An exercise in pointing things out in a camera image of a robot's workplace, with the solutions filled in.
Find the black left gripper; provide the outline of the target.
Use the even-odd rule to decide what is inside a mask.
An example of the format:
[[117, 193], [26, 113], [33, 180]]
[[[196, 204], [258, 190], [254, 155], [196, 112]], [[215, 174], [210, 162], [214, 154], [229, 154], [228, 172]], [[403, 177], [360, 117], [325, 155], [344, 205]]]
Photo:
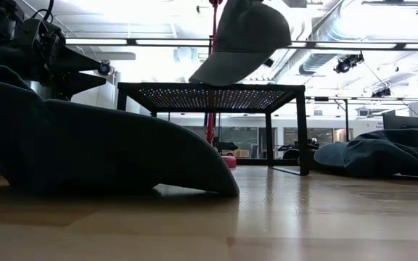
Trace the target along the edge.
[[14, 42], [24, 54], [22, 77], [43, 86], [48, 99], [70, 101], [106, 83], [105, 78], [80, 72], [97, 70], [101, 63], [67, 48], [60, 28], [45, 20], [31, 18], [17, 25]]

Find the dark blue corduroy cap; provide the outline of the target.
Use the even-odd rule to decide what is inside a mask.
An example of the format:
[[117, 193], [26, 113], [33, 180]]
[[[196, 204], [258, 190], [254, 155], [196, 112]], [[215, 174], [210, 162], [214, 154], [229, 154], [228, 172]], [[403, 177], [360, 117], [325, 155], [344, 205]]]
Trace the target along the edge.
[[0, 175], [29, 194], [108, 194], [159, 184], [237, 196], [219, 153], [156, 117], [43, 99], [0, 65]]

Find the grey baseball cap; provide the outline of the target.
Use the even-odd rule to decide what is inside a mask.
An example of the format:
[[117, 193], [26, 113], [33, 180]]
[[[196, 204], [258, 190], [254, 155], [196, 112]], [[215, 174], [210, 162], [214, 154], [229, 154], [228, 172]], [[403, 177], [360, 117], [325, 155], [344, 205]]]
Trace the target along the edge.
[[263, 0], [227, 0], [213, 51], [189, 82], [211, 86], [238, 83], [291, 43], [290, 26], [281, 12]]

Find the faded blue baseball cap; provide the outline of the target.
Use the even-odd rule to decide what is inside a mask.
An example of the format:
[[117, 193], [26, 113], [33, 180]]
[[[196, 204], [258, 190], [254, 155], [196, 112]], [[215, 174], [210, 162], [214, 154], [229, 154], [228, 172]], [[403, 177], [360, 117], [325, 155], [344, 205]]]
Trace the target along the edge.
[[418, 129], [376, 130], [351, 141], [326, 144], [314, 161], [356, 178], [418, 177]]

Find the red pole stand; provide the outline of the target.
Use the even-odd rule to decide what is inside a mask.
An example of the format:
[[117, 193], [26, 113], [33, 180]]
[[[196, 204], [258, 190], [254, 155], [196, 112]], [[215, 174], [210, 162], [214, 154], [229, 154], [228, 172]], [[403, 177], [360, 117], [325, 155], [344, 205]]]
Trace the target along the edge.
[[[212, 54], [213, 47], [216, 39], [216, 29], [217, 29], [217, 10], [218, 6], [222, 3], [223, 0], [208, 0], [213, 7], [213, 25], [212, 25], [212, 35], [210, 36], [209, 41], [209, 54]], [[214, 143], [214, 131], [216, 126], [217, 115], [210, 112], [205, 114], [205, 126], [206, 126], [206, 140], [207, 142], [215, 149]], [[237, 159], [233, 156], [222, 156], [223, 161], [230, 169], [235, 169], [237, 167]]]

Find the black mesh metal stand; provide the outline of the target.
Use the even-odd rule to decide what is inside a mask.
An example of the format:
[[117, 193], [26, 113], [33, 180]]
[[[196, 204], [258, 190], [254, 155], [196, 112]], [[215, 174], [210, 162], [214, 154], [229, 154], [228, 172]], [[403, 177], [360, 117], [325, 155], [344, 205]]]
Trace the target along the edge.
[[214, 87], [202, 83], [123, 83], [118, 84], [117, 109], [125, 111], [131, 98], [156, 117], [159, 112], [257, 113], [266, 118], [267, 160], [274, 160], [271, 116], [280, 107], [296, 103], [300, 169], [291, 166], [267, 166], [295, 175], [310, 171], [305, 87], [298, 85], [234, 84]]

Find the ceiling track light fixture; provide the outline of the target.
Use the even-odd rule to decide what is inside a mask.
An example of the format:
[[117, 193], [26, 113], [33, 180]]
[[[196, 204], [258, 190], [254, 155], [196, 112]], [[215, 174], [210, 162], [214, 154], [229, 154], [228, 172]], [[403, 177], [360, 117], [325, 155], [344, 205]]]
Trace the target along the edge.
[[380, 7], [415, 7], [418, 15], [418, 1], [413, 0], [363, 0], [361, 4]]

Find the black computer monitor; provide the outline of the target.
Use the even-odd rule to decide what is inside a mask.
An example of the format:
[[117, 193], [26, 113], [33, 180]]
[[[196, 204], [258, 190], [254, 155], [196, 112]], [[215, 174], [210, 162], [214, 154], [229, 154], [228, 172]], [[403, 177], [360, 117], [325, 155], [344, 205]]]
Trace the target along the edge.
[[418, 128], [418, 117], [397, 116], [394, 111], [382, 115], [385, 130]]

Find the overhead light rail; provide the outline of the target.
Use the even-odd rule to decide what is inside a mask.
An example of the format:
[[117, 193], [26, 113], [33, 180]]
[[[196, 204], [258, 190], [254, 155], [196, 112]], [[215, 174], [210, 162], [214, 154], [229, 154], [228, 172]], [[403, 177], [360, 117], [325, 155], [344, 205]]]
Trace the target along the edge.
[[[68, 38], [71, 46], [209, 47], [209, 38]], [[352, 51], [418, 51], [418, 42], [293, 41], [286, 49]]]

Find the silver ventilation duct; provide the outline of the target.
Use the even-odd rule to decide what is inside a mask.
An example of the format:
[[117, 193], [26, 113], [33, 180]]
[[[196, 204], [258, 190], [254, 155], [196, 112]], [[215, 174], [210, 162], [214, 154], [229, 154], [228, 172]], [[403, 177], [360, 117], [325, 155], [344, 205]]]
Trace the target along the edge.
[[[346, 33], [344, 29], [343, 12], [345, 8], [355, 0], [337, 0], [337, 3], [325, 14], [313, 27], [306, 38], [307, 41], [357, 41], [362, 36], [356, 33]], [[319, 68], [325, 65], [337, 54], [313, 53], [307, 49], [288, 51], [291, 53], [288, 60], [281, 62], [280, 69], [276, 72], [273, 80], [279, 82], [287, 73], [311, 76]]]

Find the black gantry frame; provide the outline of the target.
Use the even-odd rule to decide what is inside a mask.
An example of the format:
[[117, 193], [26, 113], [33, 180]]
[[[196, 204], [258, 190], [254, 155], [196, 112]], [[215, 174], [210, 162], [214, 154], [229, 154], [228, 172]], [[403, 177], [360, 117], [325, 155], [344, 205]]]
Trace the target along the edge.
[[326, 96], [307, 96], [305, 100], [314, 100], [315, 102], [329, 102], [333, 101], [336, 105], [345, 112], [345, 138], [346, 141], [350, 141], [350, 131], [349, 131], [349, 114], [348, 114], [348, 102], [350, 98], [348, 97], [326, 97]]

